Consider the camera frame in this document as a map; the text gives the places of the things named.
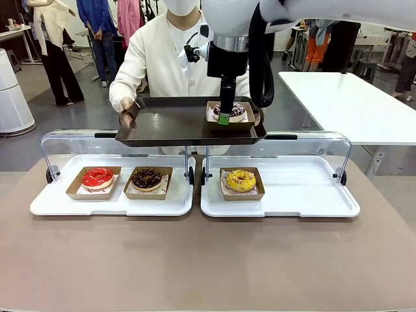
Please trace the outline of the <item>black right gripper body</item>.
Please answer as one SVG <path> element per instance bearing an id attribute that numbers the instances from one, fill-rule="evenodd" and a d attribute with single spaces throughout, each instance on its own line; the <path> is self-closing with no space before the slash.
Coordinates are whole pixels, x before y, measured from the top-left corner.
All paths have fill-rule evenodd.
<path id="1" fill-rule="evenodd" d="M 227 51 L 209 43 L 207 54 L 207 76 L 236 78 L 244 75 L 248 67 L 248 52 Z"/>

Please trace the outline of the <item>person's right hand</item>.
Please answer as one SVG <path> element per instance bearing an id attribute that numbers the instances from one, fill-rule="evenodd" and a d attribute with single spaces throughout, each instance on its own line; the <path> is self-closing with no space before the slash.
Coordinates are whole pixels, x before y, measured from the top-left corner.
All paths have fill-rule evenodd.
<path id="1" fill-rule="evenodd" d="M 134 129 L 136 127 L 136 115 L 140 110 L 140 106 L 130 97 L 123 98 L 120 105 L 122 106 L 122 111 L 119 115 L 120 125 Z"/>

